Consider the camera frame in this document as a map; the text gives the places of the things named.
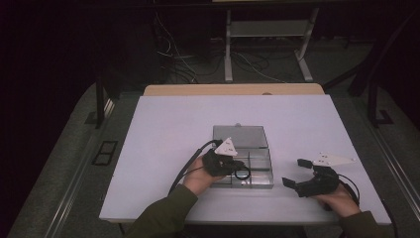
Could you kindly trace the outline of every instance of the white tag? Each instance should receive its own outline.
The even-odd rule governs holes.
[[[232,138],[226,139],[222,145],[220,145],[215,151],[217,155],[223,156],[237,156],[238,152],[235,150],[234,144],[232,143]]]
[[[353,158],[345,158],[340,156],[335,156],[327,153],[320,153],[319,158],[316,161],[312,162],[314,166],[322,166],[322,167],[332,167],[332,166],[339,166],[345,165],[350,163],[355,163],[356,159]]]

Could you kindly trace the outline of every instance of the dark background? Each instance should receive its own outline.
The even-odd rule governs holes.
[[[374,39],[392,9],[322,8],[313,36]],[[95,79],[101,77],[108,93],[118,97],[122,90],[163,83],[164,73],[155,51],[160,44],[155,12],[98,13],[69,0],[6,0],[0,11],[0,237],[5,237],[74,105]],[[202,55],[211,37],[224,37],[223,16],[163,12],[179,45],[192,46]],[[418,19],[417,15],[407,26],[381,68],[383,86],[416,125],[420,125]]]

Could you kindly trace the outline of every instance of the person's right hand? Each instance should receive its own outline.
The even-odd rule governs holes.
[[[317,199],[321,205],[328,204],[340,217],[348,217],[361,212],[359,207],[352,200],[352,196],[342,184],[339,184],[337,189],[332,193],[320,194],[312,197]]]

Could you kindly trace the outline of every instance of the person's left hand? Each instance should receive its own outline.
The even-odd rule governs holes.
[[[201,194],[214,181],[224,177],[212,177],[203,168],[203,156],[198,157],[188,168],[188,174],[183,180],[183,185],[190,189],[195,195]]]

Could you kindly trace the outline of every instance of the gray carpet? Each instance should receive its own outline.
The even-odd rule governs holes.
[[[244,43],[241,45],[238,43],[236,51],[241,51],[241,56],[246,57],[249,61],[261,60],[259,66],[264,68],[262,73],[265,75],[287,82],[303,83],[296,60],[292,57],[296,43],[293,41],[280,43],[281,47],[268,46],[263,49],[253,47],[256,44]],[[350,45],[348,49],[344,49],[344,44],[345,42],[342,40],[311,43],[306,60],[315,79],[314,82],[322,84],[340,75],[359,63],[370,49],[370,45]],[[197,79],[200,83],[224,82],[223,62],[219,64],[222,58],[221,51],[220,46],[216,44],[213,52],[215,57],[209,61],[196,58],[186,60],[199,74]],[[236,56],[235,61],[236,63],[233,63],[234,83],[277,83],[276,80],[264,77],[251,67],[246,66],[242,57]],[[182,62],[176,65],[178,70],[183,69],[181,65]],[[173,74],[167,82],[184,83],[186,77],[188,74],[185,73],[183,76]],[[420,237],[419,220],[415,217],[392,176],[383,152],[372,134],[372,128],[365,118],[365,96],[350,97],[346,92],[350,82],[351,79],[340,83],[327,93],[332,96],[377,193],[389,206],[398,227],[399,237]],[[121,236],[118,225],[102,221],[98,216],[141,92],[123,93],[121,98],[115,101],[114,110],[99,130],[95,130],[93,125],[84,124],[88,114],[95,110],[94,93],[92,86],[76,105],[73,115],[56,143],[54,151],[9,237],[43,237],[47,234],[61,199],[68,194],[66,193],[67,188],[80,168],[80,164],[83,164],[81,160],[85,159],[90,162],[103,141],[118,141],[111,164],[103,167],[85,163],[83,177],[73,194],[74,200],[71,201],[71,207],[68,208],[66,216],[64,216],[65,219],[62,220],[61,229],[49,234],[54,234],[55,237]],[[394,124],[391,125],[381,125],[378,130],[413,184],[417,186],[417,189],[420,189],[418,173],[420,133],[395,106],[386,92],[380,92],[378,103],[379,109],[386,110],[394,121]],[[94,146],[86,148],[86,145],[91,145],[92,138],[95,140]],[[390,233],[393,232],[392,227],[387,227],[387,229]],[[305,230],[310,238],[338,237],[341,232],[337,226],[310,226],[305,227]]]

